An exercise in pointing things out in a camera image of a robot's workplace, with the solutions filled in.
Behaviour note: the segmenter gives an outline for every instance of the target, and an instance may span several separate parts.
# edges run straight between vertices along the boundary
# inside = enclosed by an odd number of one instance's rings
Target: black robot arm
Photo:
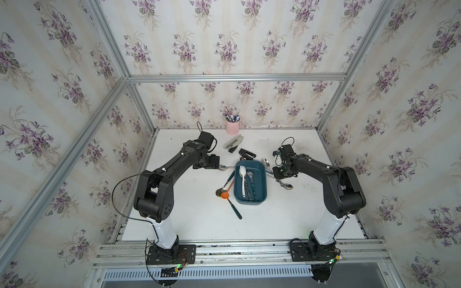
[[[356,214],[365,206],[365,196],[351,167],[330,166],[309,155],[296,154],[290,144],[281,146],[273,155],[282,160],[280,167],[272,169],[275,178],[297,177],[301,172],[323,183],[325,206],[336,218]]]
[[[147,175],[139,177],[134,208],[142,217],[149,216],[157,223],[165,220],[174,205],[173,185],[178,178],[193,165],[194,169],[218,169],[219,156],[209,154],[214,136],[201,132],[197,140],[189,140],[183,148],[165,165],[153,172],[144,171]]]

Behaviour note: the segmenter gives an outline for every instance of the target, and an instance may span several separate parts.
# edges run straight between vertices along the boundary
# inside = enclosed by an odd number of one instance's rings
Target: white table surface
[[[238,151],[246,149],[256,154],[257,160],[266,158],[271,167],[275,165],[272,152],[290,136],[295,138],[293,149],[312,158],[330,164],[328,156],[315,130],[308,129],[244,129],[244,137],[234,153],[224,150],[233,136],[223,129],[205,129],[218,140],[212,152],[220,156],[220,164],[235,165],[240,159]],[[157,137],[147,170],[153,171],[176,155],[183,142],[198,138],[197,129],[161,129]],[[181,240],[193,241],[248,241],[286,240],[308,238],[319,224],[326,209],[323,203],[322,184],[299,173],[297,178],[283,181],[293,185],[286,190],[267,178],[267,198],[260,205],[243,205],[237,202],[233,187],[229,199],[242,215],[240,220],[229,202],[217,197],[216,189],[222,187],[232,169],[187,169],[174,185],[174,208],[170,214],[175,232]],[[138,211],[131,210],[131,217],[142,219]],[[128,220],[122,240],[144,241],[156,239],[152,225]],[[364,239],[355,216],[344,223],[337,234],[338,239]]]

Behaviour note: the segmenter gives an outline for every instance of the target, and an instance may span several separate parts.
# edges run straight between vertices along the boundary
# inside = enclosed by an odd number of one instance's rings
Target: orange spoon
[[[231,189],[232,185],[234,184],[235,180],[232,180],[232,183],[230,184],[229,188],[227,188],[227,191],[221,194],[221,197],[223,199],[229,198],[229,190]]]

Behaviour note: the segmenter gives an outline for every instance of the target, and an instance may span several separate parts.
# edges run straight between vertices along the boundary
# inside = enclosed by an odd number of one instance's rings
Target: teal plastic tray
[[[250,201],[248,195],[244,198],[242,196],[242,177],[238,173],[240,166],[251,169],[253,171],[253,184],[256,192],[256,201]],[[251,191],[251,183],[247,177],[247,183]],[[256,160],[240,160],[235,165],[235,183],[234,183],[234,196],[237,202],[246,205],[259,205],[266,200],[267,197],[267,184],[266,184],[266,169],[264,165]]]

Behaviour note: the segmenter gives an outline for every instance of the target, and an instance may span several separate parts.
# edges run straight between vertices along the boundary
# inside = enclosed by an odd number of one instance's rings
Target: pink cup
[[[237,122],[226,121],[226,132],[229,135],[237,135],[240,129],[240,120]]]

